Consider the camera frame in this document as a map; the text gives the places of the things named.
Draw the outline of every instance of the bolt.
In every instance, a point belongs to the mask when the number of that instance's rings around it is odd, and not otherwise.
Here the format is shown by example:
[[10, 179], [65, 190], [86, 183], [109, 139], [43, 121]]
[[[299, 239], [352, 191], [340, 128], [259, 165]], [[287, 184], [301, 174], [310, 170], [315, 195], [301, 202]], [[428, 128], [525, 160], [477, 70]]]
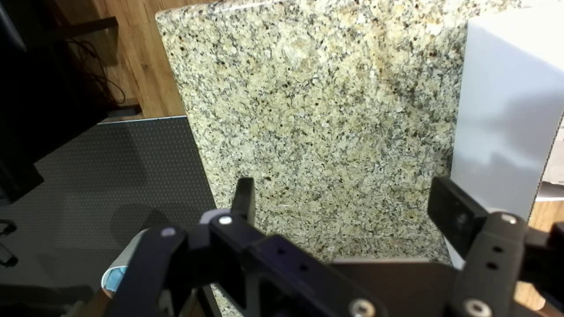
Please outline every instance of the bolt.
[[232, 218], [230, 218], [230, 216], [220, 216], [220, 218], [218, 218], [218, 223], [220, 223], [220, 225], [230, 225], [230, 223], [232, 223]]
[[500, 220], [509, 221], [509, 223], [516, 223], [516, 218], [509, 213], [500, 214]]
[[354, 299], [348, 309], [352, 317], [375, 317], [373, 304], [361, 297]]
[[169, 237], [169, 235], [174, 235], [176, 234], [176, 228], [174, 227], [165, 227], [160, 230], [160, 235], [163, 237]]
[[463, 308], [470, 317], [491, 317], [491, 308], [479, 299], [463, 301]]

